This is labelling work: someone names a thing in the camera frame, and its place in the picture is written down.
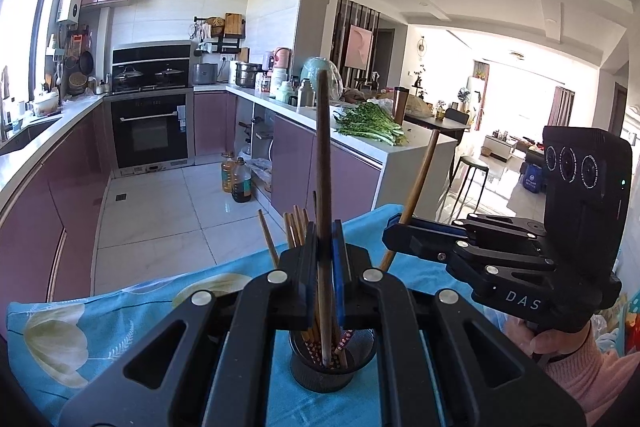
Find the cooking oil bottle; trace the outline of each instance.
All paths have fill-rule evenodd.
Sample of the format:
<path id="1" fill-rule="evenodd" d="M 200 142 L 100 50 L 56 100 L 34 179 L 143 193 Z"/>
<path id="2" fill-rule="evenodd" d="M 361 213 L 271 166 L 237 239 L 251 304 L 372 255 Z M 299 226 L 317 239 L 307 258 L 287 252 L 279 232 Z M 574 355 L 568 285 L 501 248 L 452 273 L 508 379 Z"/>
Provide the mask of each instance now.
<path id="1" fill-rule="evenodd" d="M 226 158 L 222 162 L 222 190 L 231 193 L 231 175 L 236 161 L 232 152 L 225 152 L 222 156 Z"/>
<path id="2" fill-rule="evenodd" d="M 232 172 L 231 196 L 238 203 L 251 201 L 251 169 L 238 158 Z"/>

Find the sink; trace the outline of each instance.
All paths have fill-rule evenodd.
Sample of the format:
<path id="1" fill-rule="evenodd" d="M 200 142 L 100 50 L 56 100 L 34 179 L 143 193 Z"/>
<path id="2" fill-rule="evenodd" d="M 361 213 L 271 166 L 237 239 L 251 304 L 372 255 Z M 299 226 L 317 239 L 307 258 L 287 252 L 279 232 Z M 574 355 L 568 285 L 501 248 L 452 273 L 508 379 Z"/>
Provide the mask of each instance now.
<path id="1" fill-rule="evenodd" d="M 0 156 L 24 149 L 28 144 L 35 140 L 36 137 L 55 124 L 59 119 L 60 118 L 52 118 L 51 120 L 43 122 L 30 123 L 26 127 L 23 127 L 7 142 L 0 146 Z"/>

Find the human hand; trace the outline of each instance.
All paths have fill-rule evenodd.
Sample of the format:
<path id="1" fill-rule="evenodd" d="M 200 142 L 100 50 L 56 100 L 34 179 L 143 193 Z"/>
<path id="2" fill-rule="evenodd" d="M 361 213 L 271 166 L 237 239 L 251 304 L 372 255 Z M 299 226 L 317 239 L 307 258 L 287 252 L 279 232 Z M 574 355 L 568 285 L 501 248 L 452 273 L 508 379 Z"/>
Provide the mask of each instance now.
<path id="1" fill-rule="evenodd" d="M 591 331 L 591 321 L 578 333 L 548 330 L 536 335 L 526 327 L 522 319 L 509 317 L 504 325 L 504 334 L 530 357 L 539 355 L 569 355 L 582 347 Z"/>

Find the stool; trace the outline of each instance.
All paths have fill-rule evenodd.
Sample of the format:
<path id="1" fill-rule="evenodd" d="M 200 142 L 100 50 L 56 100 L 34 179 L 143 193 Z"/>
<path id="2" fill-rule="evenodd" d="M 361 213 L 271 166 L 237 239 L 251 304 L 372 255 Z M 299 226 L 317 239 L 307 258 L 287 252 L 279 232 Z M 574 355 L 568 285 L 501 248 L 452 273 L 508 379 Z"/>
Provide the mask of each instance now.
<path id="1" fill-rule="evenodd" d="M 471 184 L 474 182 L 474 176 L 476 175 L 476 171 L 480 170 L 484 172 L 484 181 L 482 182 L 482 188 L 480 189 L 480 195 L 478 196 L 478 203 L 476 203 L 476 209 L 474 210 L 474 212 L 478 210 L 478 205 L 480 204 L 480 198 L 482 198 L 482 193 L 484 192 L 484 186 L 486 185 L 486 179 L 489 175 L 489 165 L 484 163 L 482 160 L 473 158 L 472 156 L 460 156 L 460 159 L 458 160 L 458 165 L 456 165 L 456 171 L 453 174 L 454 178 L 456 177 L 456 174 L 458 174 L 458 169 L 460 168 L 461 163 L 468 165 L 469 168 L 466 171 L 465 180 L 462 182 L 462 187 L 460 187 L 460 191 L 458 192 L 458 197 L 456 198 L 456 202 L 453 204 L 453 209 L 451 210 L 451 215 L 449 216 L 449 222 L 451 222 L 451 219 L 453 218 L 453 213 L 456 211 L 456 205 L 458 204 L 458 200 L 460 199 L 460 194 L 462 194 L 462 190 L 465 188 L 466 179 L 469 177 L 469 172 L 471 172 L 471 169 L 474 170 L 474 173 L 471 175 L 471 180 L 469 181 L 469 185 L 466 188 L 465 197 L 462 198 L 462 204 L 460 205 L 460 209 L 458 210 L 458 215 L 456 216 L 456 219 L 460 217 L 460 212 L 462 212 L 462 209 L 465 206 L 466 197 L 469 194 L 469 189 L 471 188 Z M 447 192 L 449 192 L 449 189 L 451 188 L 452 184 L 453 184 L 453 179 L 449 182 L 449 188 L 447 189 Z"/>

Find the oven handle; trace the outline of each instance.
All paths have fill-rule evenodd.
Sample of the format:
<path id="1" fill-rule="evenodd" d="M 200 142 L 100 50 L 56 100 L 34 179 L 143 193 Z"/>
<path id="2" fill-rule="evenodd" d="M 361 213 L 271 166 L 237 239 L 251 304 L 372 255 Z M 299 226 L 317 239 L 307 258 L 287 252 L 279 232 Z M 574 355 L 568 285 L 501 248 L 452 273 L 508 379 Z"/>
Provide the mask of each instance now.
<path id="1" fill-rule="evenodd" d="M 123 118 L 120 117 L 121 122 L 132 122 L 134 120 L 149 120 L 150 118 L 162 118 L 164 116 L 178 116 L 177 111 L 169 112 L 167 114 L 152 114 L 151 116 L 137 116 L 135 118 Z"/>

